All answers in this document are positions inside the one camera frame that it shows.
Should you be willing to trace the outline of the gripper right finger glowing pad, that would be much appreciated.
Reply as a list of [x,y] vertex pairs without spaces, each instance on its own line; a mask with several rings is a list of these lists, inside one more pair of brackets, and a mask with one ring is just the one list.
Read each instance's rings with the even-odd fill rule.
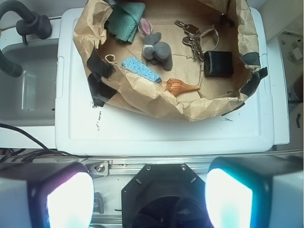
[[217,157],[206,177],[205,201],[216,228],[302,228],[304,160]]

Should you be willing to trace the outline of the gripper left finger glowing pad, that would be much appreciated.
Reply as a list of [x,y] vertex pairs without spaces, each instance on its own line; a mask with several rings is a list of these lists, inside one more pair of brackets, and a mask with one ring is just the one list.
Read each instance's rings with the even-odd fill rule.
[[87,228],[93,208],[93,179],[79,162],[0,165],[2,228]]

